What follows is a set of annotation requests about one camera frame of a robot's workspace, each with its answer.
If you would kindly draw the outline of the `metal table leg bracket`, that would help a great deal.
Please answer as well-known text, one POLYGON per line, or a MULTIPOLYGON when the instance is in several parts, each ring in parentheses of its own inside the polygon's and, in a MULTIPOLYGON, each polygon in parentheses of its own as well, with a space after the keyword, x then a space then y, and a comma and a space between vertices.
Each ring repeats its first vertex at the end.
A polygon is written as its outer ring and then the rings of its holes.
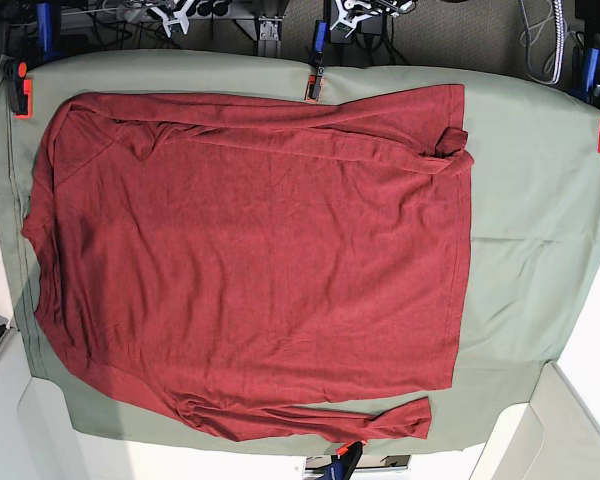
POLYGON ((282 55, 282 19, 238 19, 234 23, 251 39, 254 54, 258 57, 280 58, 282 55))

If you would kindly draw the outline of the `orange black clamp bottom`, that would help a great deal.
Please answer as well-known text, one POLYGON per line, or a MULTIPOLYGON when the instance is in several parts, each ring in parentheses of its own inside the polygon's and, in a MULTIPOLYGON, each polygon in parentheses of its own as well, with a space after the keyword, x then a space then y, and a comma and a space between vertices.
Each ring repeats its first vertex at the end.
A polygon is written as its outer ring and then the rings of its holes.
POLYGON ((325 480, 350 480, 362 455, 366 442, 356 441, 341 446, 331 462, 324 468, 321 479, 325 480))

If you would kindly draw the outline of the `orange black clamp top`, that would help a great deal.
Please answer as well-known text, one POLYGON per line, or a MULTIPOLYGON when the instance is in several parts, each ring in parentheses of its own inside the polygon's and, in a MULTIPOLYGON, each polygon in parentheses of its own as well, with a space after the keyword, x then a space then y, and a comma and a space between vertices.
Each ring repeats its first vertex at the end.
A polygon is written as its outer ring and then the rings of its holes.
POLYGON ((324 77, 324 67, 317 66, 308 78, 305 100, 310 103, 319 101, 324 77))

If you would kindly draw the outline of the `orange black clamp left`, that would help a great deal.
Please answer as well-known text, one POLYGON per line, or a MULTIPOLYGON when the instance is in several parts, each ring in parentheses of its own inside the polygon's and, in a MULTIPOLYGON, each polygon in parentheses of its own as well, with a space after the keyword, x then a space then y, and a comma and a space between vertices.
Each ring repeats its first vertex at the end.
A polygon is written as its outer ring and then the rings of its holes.
POLYGON ((32 115, 32 80, 27 77, 27 72, 27 64, 21 60, 8 60, 3 67, 9 107, 17 119, 28 119, 32 115))

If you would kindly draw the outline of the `white bin left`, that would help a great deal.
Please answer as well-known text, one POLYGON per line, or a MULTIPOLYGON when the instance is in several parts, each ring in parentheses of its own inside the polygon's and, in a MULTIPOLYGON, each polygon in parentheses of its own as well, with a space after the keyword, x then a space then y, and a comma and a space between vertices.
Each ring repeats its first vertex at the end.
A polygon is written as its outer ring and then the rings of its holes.
POLYGON ((0 339, 0 479, 87 479, 62 392, 31 375, 21 333, 0 339))

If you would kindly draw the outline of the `green table cloth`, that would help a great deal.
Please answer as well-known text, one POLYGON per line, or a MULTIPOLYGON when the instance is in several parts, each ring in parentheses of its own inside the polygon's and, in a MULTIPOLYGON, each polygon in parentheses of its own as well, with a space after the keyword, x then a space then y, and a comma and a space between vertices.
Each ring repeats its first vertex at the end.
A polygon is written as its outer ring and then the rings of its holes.
MULTIPOLYGON (((299 101, 309 69, 293 61, 188 51, 95 53, 35 69, 33 115, 16 120, 0 76, 0 289, 14 307, 26 371, 63 392, 71 422, 98 437, 240 453, 313 455, 317 436, 230 442, 109 399, 73 377, 33 312, 37 260, 20 229, 41 136, 85 92, 217 92, 299 101)), ((427 454, 483 442, 505 408, 531 395, 545 362, 573 342, 600 265, 600 113, 567 94, 472 71, 331 67, 320 101, 341 104, 438 84, 465 88, 471 267, 451 388, 430 396, 426 439, 377 440, 372 454, 427 454)))

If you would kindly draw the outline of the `white bin right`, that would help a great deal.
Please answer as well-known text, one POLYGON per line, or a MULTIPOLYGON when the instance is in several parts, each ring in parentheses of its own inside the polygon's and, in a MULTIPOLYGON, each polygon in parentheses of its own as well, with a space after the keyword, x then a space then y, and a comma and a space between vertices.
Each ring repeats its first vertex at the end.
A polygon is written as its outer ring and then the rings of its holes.
POLYGON ((499 415, 473 479, 600 479, 600 426, 555 362, 499 415))

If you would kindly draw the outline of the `red long-sleeve T-shirt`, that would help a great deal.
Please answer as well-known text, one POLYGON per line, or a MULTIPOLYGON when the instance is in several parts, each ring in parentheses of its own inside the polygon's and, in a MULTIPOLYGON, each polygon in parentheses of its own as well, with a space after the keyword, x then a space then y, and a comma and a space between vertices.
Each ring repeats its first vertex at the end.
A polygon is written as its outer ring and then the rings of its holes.
POLYGON ((468 284, 464 106, 64 102, 22 229, 39 327, 92 388, 217 437, 425 438, 468 284))

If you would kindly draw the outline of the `white bin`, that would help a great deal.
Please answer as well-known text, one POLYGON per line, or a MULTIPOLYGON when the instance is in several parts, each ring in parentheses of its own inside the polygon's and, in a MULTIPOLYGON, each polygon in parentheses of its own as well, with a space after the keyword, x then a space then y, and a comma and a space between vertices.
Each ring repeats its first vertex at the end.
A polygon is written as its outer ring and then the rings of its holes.
POLYGON ((62 392, 31 375, 21 333, 0 339, 0 479, 87 479, 62 392))
POLYGON ((555 362, 499 415, 473 479, 600 479, 600 426, 555 362))

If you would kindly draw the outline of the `white power strip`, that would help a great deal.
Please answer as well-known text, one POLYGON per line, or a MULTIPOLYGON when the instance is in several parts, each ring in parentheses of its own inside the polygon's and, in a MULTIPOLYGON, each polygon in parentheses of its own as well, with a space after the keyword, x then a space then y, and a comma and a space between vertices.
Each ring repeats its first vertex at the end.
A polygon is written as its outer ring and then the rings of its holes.
POLYGON ((103 0, 101 9, 116 21, 139 23, 145 16, 146 7, 140 1, 103 0))

